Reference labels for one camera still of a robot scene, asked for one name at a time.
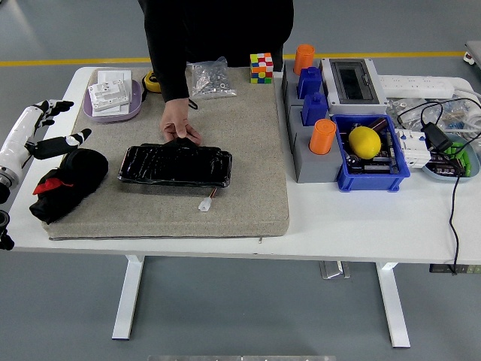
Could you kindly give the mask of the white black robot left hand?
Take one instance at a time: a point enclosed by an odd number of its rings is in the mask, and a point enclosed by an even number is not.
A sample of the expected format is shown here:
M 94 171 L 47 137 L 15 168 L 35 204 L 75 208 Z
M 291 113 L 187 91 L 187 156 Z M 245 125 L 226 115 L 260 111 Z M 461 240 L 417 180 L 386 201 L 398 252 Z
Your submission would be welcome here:
M 2 183 L 11 187 L 19 182 L 29 157 L 49 159 L 70 153 L 91 135 L 91 129 L 83 129 L 72 135 L 33 141 L 38 129 L 53 125 L 53 118 L 73 105 L 70 101 L 51 99 L 30 105 L 22 112 L 1 148 Z

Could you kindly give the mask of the person's right hand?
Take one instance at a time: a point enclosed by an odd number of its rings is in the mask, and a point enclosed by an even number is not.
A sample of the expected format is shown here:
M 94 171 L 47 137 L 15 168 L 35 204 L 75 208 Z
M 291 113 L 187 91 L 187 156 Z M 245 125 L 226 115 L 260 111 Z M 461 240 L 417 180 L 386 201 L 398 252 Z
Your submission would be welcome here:
M 159 124 L 166 142 L 176 138 L 187 138 L 201 144 L 201 135 L 189 124 L 189 99 L 174 99 L 165 103 Z

